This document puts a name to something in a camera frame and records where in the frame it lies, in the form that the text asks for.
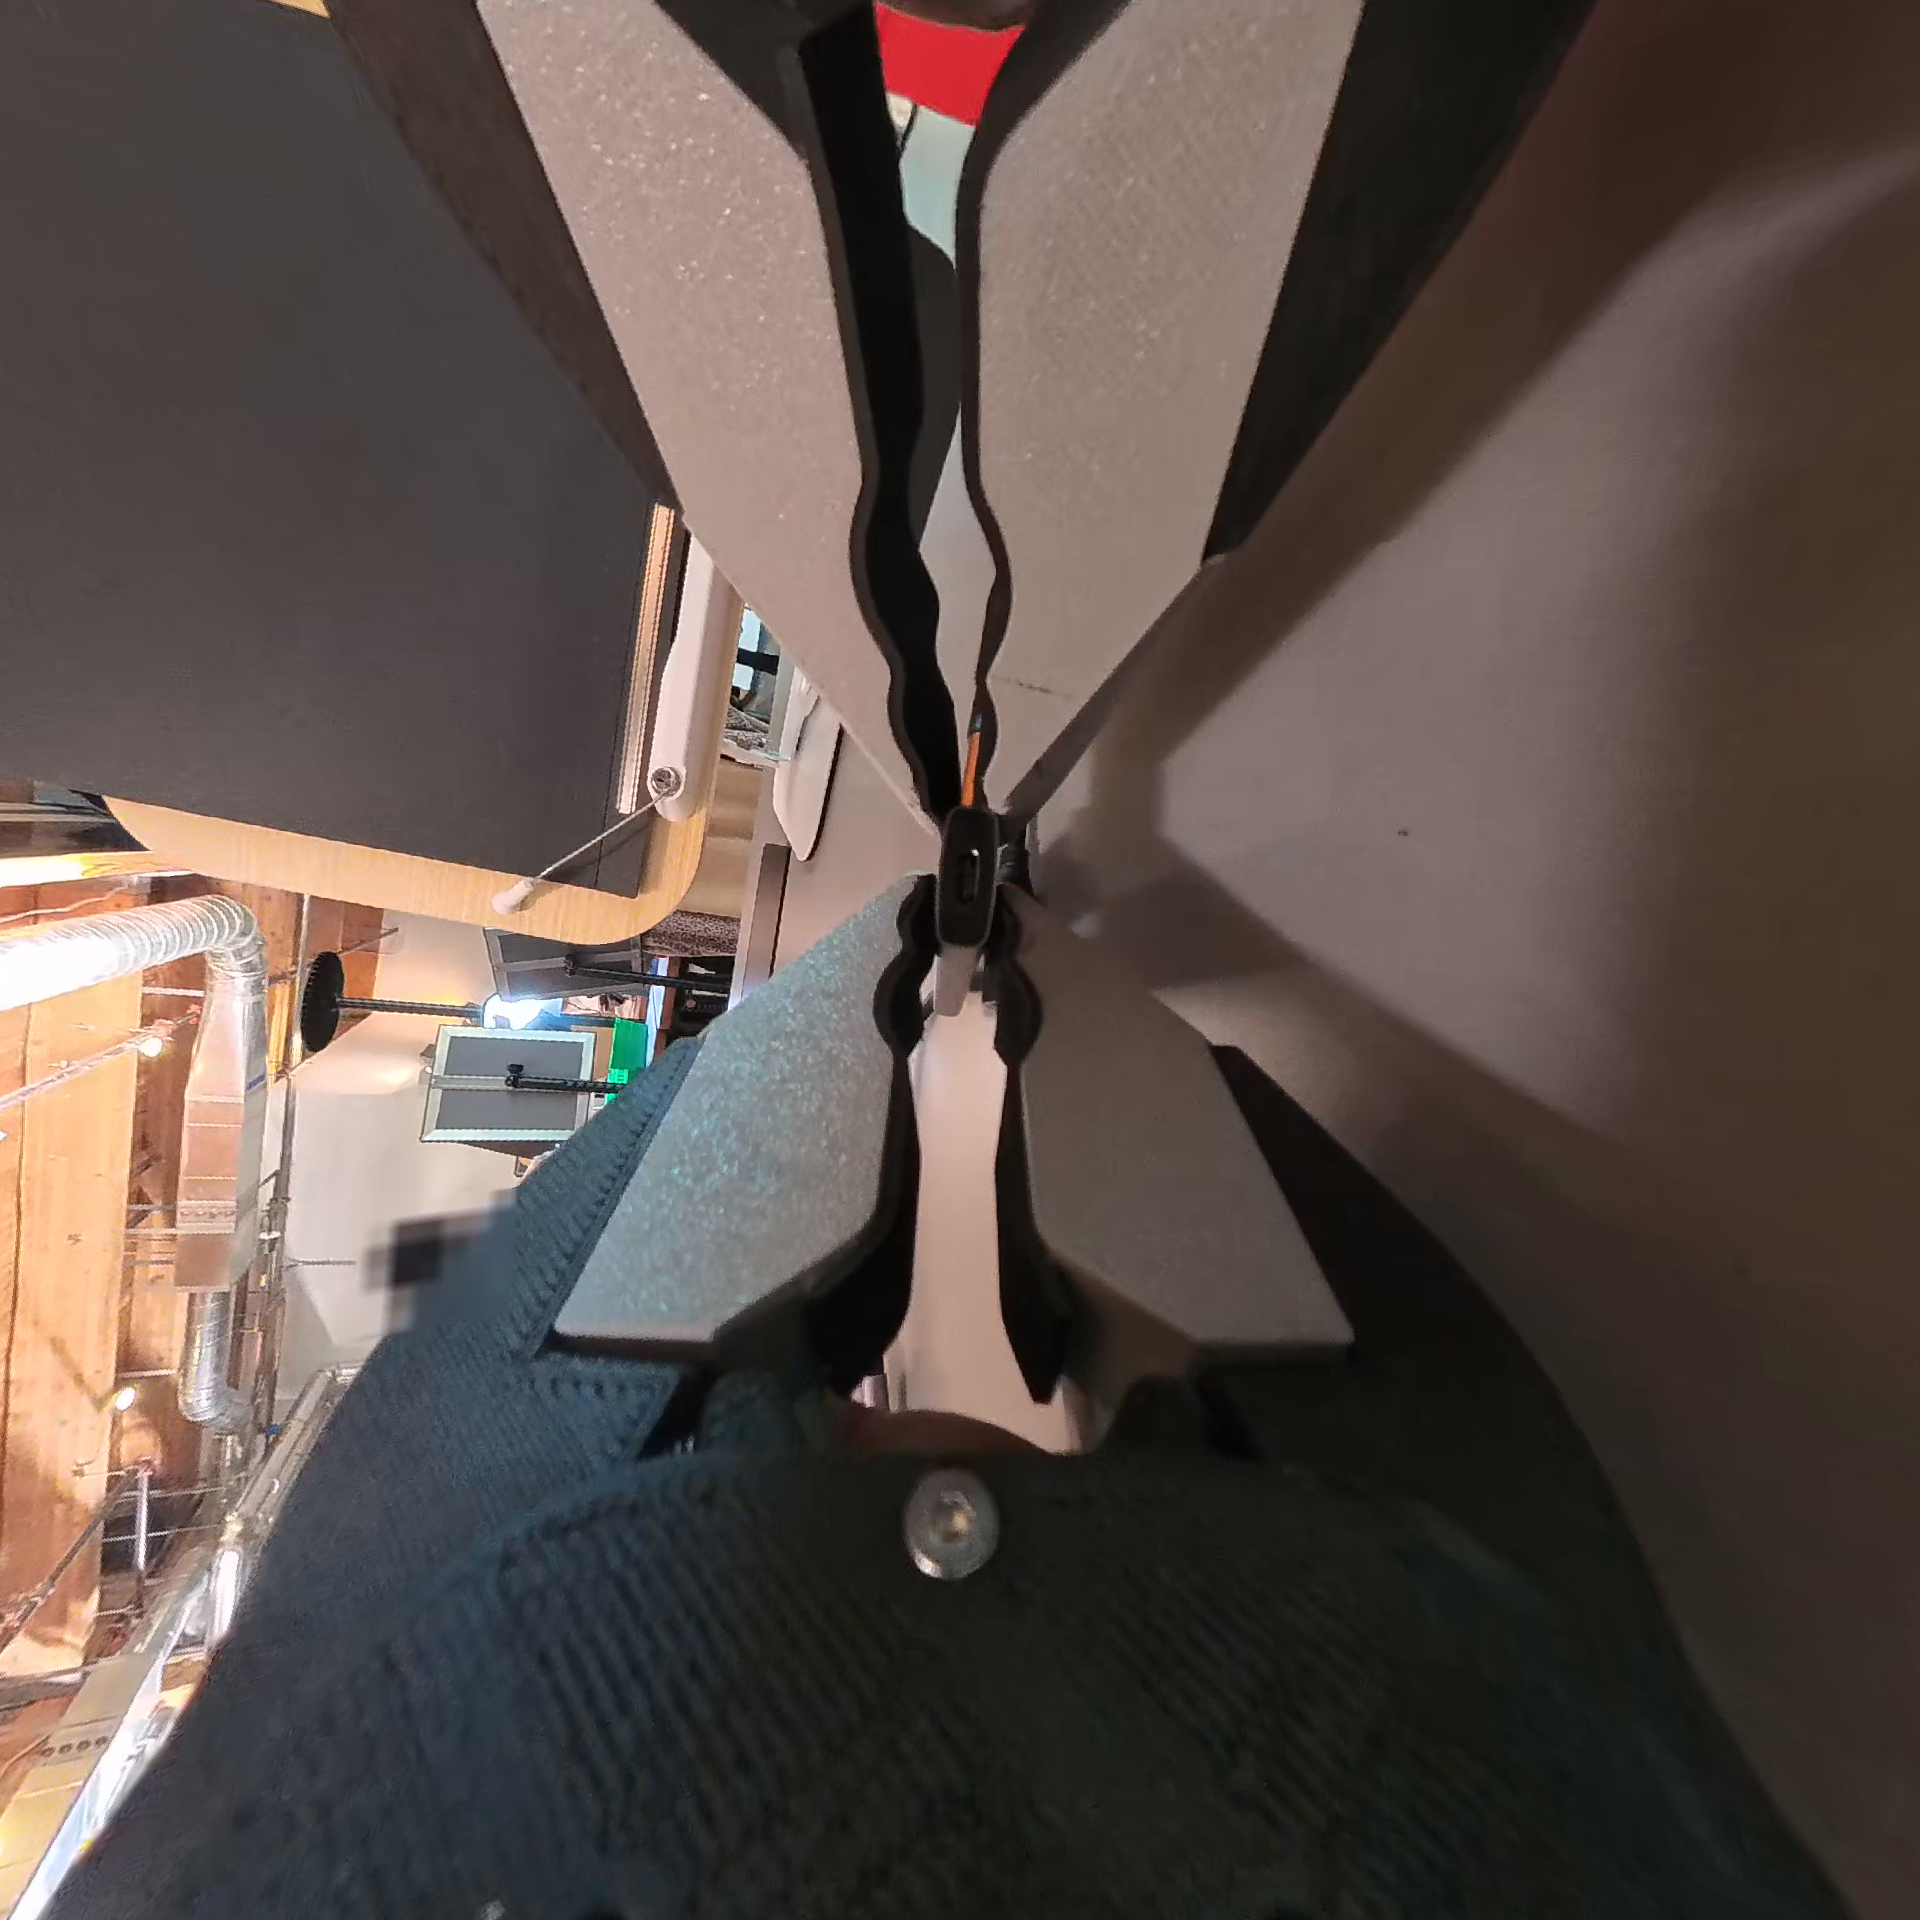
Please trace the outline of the beige cloth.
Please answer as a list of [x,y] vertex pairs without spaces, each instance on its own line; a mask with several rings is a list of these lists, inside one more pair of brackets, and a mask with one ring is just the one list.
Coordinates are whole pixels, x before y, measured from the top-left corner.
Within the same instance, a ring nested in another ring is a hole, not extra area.
[[776,774],[729,757],[716,764],[699,864],[680,910],[739,920],[760,870],[760,828]]

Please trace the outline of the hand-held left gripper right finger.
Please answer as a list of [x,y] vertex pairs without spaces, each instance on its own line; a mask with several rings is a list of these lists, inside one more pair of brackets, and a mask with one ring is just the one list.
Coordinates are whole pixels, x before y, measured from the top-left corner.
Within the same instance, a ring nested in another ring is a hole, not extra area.
[[1034,896],[992,941],[1000,1313],[1034,1401],[1324,1360],[1353,1325],[1212,1046]]

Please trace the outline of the black USB adapter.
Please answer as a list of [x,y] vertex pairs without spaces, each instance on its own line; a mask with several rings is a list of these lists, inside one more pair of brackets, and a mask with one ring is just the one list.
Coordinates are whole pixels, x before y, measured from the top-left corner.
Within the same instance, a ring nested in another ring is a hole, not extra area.
[[946,813],[936,870],[936,928],[945,953],[985,953],[992,947],[1007,889],[1040,896],[1035,851],[1031,813],[1000,813],[982,805]]

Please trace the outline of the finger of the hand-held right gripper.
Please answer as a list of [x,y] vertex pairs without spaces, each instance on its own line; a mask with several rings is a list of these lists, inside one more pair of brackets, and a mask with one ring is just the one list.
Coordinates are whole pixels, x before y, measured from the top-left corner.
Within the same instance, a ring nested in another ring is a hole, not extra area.
[[959,801],[872,4],[480,4],[689,529],[906,806]]
[[1059,4],[966,188],[982,782],[1035,812],[1206,564],[1362,4]]

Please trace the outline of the silver air duct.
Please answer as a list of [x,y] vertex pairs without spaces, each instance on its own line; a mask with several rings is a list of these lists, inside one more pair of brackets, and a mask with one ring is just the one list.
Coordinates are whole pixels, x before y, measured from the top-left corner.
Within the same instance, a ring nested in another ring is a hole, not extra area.
[[184,1088],[177,1287],[188,1299],[177,1368],[182,1414],[246,1435],[249,1398],[231,1381],[239,1292],[259,1245],[270,1110],[270,966],[257,915],[226,896],[152,902],[2,941],[2,1007],[52,1001],[200,958],[206,990]]

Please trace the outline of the wood-rimmed black monitor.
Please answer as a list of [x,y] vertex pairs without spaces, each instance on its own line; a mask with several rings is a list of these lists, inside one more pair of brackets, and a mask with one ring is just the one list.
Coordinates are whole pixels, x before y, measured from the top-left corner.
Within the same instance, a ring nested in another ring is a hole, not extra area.
[[611,943],[649,422],[476,4],[4,4],[4,777]]

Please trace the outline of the grey framed monitor on stand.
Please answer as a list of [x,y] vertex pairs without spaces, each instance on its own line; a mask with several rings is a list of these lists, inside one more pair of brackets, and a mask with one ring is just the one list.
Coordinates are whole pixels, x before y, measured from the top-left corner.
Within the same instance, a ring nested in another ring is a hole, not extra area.
[[604,1103],[587,1027],[441,1023],[423,1081],[420,1141],[534,1157]]
[[503,1001],[628,999],[649,981],[644,953],[628,943],[567,943],[500,928],[486,928],[486,943]]

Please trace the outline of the black floor lamp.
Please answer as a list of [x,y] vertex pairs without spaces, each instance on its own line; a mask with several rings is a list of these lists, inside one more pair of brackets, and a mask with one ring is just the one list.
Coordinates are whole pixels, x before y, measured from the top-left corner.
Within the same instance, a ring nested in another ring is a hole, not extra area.
[[486,1020],[486,1003],[352,996],[346,990],[346,956],[340,950],[321,950],[306,964],[303,975],[297,1005],[303,1055],[323,1054],[332,1041],[336,1041],[346,1016],[368,1014],[430,1016],[444,1023],[480,1023]]

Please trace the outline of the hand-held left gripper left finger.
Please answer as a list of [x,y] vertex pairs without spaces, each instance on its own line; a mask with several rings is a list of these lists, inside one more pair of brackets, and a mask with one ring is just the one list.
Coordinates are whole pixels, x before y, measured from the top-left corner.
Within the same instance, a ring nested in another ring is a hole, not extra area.
[[707,1027],[552,1327],[578,1352],[846,1393],[910,1300],[936,877],[887,887]]

